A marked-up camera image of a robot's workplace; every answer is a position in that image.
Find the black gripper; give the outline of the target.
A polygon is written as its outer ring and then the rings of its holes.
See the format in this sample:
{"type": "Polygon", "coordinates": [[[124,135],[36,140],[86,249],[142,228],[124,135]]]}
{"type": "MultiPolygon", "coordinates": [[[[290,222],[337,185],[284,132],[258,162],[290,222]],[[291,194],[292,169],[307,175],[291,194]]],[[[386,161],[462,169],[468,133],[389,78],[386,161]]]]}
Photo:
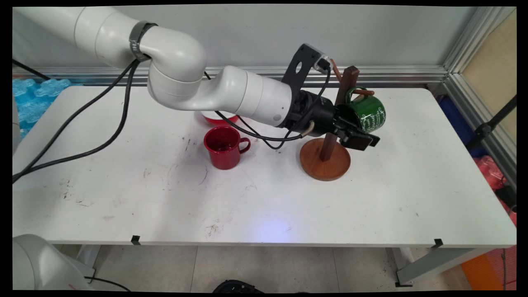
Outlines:
{"type": "Polygon", "coordinates": [[[325,97],[300,90],[290,106],[283,121],[284,128],[296,133],[307,130],[310,122],[314,128],[311,137],[320,137],[326,133],[336,135],[341,146],[352,150],[364,151],[375,147],[380,138],[362,130],[362,124],[356,111],[347,104],[335,106],[325,97]]]}

